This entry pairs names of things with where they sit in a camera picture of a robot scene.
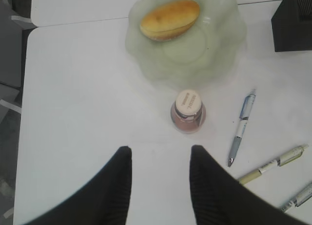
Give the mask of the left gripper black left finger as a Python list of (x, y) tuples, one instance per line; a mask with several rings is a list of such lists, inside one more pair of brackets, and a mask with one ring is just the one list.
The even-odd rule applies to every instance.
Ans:
[(132, 189), (132, 151), (120, 147), (76, 193), (31, 225), (124, 225)]

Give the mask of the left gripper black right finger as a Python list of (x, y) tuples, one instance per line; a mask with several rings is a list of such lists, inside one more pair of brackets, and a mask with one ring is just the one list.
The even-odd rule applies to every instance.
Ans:
[(301, 225), (234, 179), (201, 146), (191, 148), (190, 194), (198, 225)]

